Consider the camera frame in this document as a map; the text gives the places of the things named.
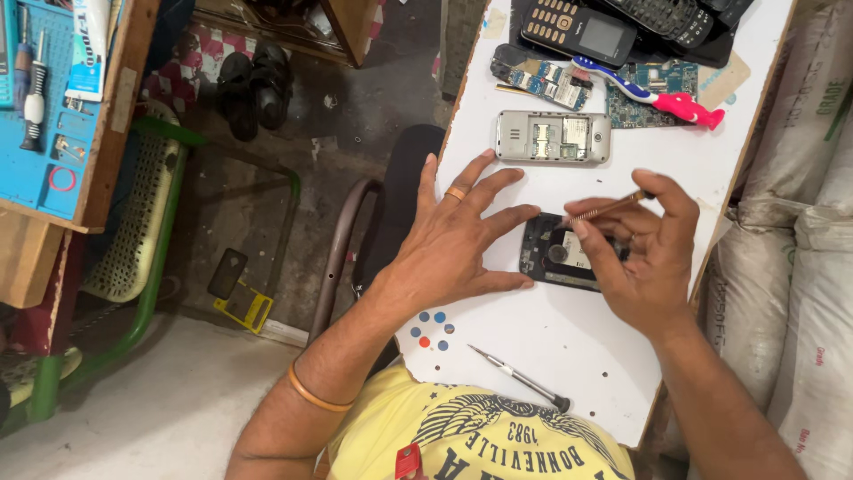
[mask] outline toothbrush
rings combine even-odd
[[[697,125],[707,126],[712,131],[720,125],[722,118],[726,115],[725,110],[721,108],[709,112],[705,107],[696,103],[689,94],[684,92],[656,94],[647,91],[639,85],[622,79],[585,56],[574,56],[572,58],[572,65],[586,72],[598,73],[605,79],[610,80],[631,100],[648,103],[662,112],[670,112],[680,119],[693,122]]]

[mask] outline red tag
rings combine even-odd
[[[414,479],[423,477],[421,469],[421,448],[417,442],[397,451],[397,462],[394,464],[394,478]]]

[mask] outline white table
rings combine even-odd
[[[491,0],[484,18],[490,18],[490,9],[509,17],[510,2]],[[757,0],[744,16],[734,49],[751,68],[751,77],[736,91],[736,103],[722,105],[727,115],[716,131],[698,126],[614,130],[607,163],[597,167],[525,166],[524,180],[502,192],[485,215],[520,203],[562,214],[563,203],[570,200],[620,197],[635,190],[630,179],[635,168],[664,173],[678,181],[701,207],[693,252],[694,282],[728,202],[792,4],[792,0]],[[443,195],[472,158],[495,145],[496,117],[502,110],[562,110],[535,97],[495,89],[498,80],[489,65],[495,48],[506,43],[508,35],[509,18],[499,39],[478,35],[441,157],[437,196]],[[584,111],[603,113],[606,89],[603,80],[594,82],[594,94]],[[496,163],[484,175],[501,167]],[[662,213],[656,202],[647,205]],[[487,268],[518,271],[523,228],[500,238],[486,251]],[[444,313],[442,323],[435,319],[437,312]],[[478,385],[545,404],[543,398],[476,355],[466,346],[471,343],[572,398],[572,413],[595,421],[618,442],[638,446],[660,385],[660,366],[648,340],[616,318],[601,294],[537,283],[532,290],[469,299],[427,313],[427,321],[414,318],[397,333],[406,366],[418,380]],[[452,333],[445,330],[446,325],[453,325]],[[421,346],[422,337],[430,340],[428,347]],[[446,343],[440,346],[446,349],[439,348],[442,341]]]

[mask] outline glue tube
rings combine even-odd
[[[74,0],[74,52],[66,97],[103,99],[110,0]]]

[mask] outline bangle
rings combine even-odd
[[[290,379],[290,384],[302,395],[302,398],[305,398],[307,401],[313,403],[314,405],[322,408],[323,410],[329,410],[330,412],[346,412],[350,408],[352,408],[352,404],[355,401],[351,401],[346,405],[337,405],[334,403],[329,403],[327,401],[320,400],[315,397],[308,389],[296,378],[296,370],[293,366],[296,365],[296,360],[290,362],[290,367],[287,368],[287,378]]]

